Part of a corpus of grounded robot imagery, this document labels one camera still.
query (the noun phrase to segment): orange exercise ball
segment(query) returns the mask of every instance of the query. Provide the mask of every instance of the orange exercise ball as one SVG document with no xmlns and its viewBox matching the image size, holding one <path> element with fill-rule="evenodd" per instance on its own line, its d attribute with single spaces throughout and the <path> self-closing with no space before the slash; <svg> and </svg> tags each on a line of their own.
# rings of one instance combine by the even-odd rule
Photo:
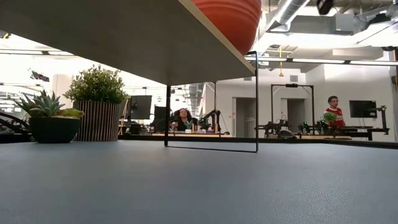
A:
<svg viewBox="0 0 398 224">
<path fill-rule="evenodd" d="M 192 1 L 241 54 L 250 50 L 261 17 L 261 0 Z"/>
</svg>

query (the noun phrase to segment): potted plant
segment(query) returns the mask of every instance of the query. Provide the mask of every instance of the potted plant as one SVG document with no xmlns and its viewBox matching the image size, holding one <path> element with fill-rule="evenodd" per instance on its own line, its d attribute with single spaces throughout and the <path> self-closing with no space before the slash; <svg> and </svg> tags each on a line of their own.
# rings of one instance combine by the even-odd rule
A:
<svg viewBox="0 0 398 224">
<path fill-rule="evenodd" d="M 34 139 L 39 143 L 69 143 L 76 136 L 80 127 L 82 111 L 74 109 L 61 110 L 59 98 L 42 92 L 33 101 L 25 95 L 26 100 L 15 101 L 29 114 L 29 129 Z"/>
<path fill-rule="evenodd" d="M 331 123 L 337 121 L 337 114 L 327 112 L 323 115 L 323 119 L 328 123 L 329 131 L 332 132 L 333 135 L 335 135 L 335 127 L 331 125 Z"/>
<path fill-rule="evenodd" d="M 119 73 L 93 65 L 72 81 L 64 96 L 85 113 L 76 141 L 118 140 L 119 105 L 127 98 Z"/>
</svg>

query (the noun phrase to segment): monitor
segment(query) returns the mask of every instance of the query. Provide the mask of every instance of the monitor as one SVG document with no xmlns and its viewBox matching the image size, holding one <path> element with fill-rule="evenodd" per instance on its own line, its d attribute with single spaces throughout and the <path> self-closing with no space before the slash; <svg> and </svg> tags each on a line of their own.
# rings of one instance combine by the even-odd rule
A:
<svg viewBox="0 0 398 224">
<path fill-rule="evenodd" d="M 352 118 L 377 118 L 376 101 L 350 100 L 349 112 Z"/>
<path fill-rule="evenodd" d="M 131 119 L 150 119 L 152 96 L 131 96 Z"/>
<path fill-rule="evenodd" d="M 165 119 L 166 118 L 166 107 L 155 106 L 155 119 Z"/>
</svg>

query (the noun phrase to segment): blue table surface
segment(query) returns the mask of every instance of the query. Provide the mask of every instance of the blue table surface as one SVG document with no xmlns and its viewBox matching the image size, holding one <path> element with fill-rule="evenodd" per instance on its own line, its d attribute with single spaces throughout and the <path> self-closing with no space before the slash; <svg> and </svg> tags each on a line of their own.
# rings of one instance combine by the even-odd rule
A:
<svg viewBox="0 0 398 224">
<path fill-rule="evenodd" d="M 0 223 L 398 223 L 398 151 L 261 144 L 254 154 L 165 148 L 160 141 L 2 144 Z"/>
</svg>

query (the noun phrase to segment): woman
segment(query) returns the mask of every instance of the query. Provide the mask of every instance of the woman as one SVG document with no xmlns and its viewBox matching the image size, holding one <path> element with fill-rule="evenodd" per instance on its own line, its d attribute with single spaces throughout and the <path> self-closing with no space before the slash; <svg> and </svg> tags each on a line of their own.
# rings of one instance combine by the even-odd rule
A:
<svg viewBox="0 0 398 224">
<path fill-rule="evenodd" d="M 190 124 L 197 125 L 198 123 L 198 120 L 196 118 L 192 118 L 191 112 L 185 108 L 181 108 L 174 112 L 174 116 L 177 116 L 178 121 L 173 123 L 173 131 L 185 131 L 187 126 L 190 126 Z"/>
</svg>

